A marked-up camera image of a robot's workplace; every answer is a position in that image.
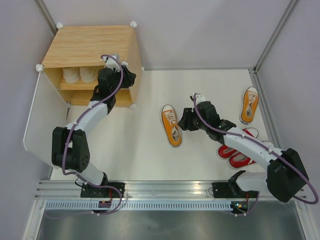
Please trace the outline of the beige canvas shoe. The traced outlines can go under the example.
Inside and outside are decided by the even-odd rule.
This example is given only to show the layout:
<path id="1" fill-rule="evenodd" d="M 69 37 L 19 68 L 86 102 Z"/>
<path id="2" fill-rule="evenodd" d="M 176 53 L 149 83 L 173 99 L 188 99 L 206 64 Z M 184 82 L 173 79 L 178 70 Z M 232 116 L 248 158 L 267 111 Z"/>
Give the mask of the beige canvas shoe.
<path id="1" fill-rule="evenodd" d="M 64 80 L 68 84 L 75 84 L 81 78 L 80 70 L 78 67 L 65 67 L 62 69 L 62 71 L 63 71 Z"/>
<path id="2" fill-rule="evenodd" d="M 84 83 L 91 83 L 97 78 L 97 68 L 95 66 L 82 66 L 79 68 L 80 78 Z"/>

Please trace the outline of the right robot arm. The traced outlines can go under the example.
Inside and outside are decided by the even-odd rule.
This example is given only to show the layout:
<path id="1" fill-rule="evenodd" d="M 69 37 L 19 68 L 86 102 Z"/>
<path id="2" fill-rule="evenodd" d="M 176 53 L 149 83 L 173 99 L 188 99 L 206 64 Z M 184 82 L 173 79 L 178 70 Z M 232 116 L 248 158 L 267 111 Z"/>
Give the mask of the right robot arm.
<path id="1" fill-rule="evenodd" d="M 221 119 L 210 101 L 184 108 L 178 126 L 184 131 L 203 130 L 211 140 L 237 150 L 263 168 L 263 172 L 240 170 L 229 178 L 228 192 L 235 198 L 249 191 L 269 192 L 286 203 L 309 182 L 295 150 L 268 147 L 233 122 Z"/>

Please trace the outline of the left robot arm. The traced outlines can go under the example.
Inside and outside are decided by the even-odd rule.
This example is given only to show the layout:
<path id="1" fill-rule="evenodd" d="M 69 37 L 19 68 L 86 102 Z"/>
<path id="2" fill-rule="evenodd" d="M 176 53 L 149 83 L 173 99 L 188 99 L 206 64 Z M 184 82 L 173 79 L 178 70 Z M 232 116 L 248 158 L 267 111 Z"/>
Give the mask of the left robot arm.
<path id="1" fill-rule="evenodd" d="M 120 69 L 104 67 L 98 71 L 98 84 L 87 109 L 78 119 L 65 127 L 56 127 L 52 132 L 51 162 L 62 173 L 78 176 L 92 185 L 92 192 L 99 198 L 109 193 L 108 177 L 91 163 L 87 136 L 97 124 L 110 114 L 116 104 L 116 93 L 121 88 L 134 85 L 136 74 L 126 65 Z"/>

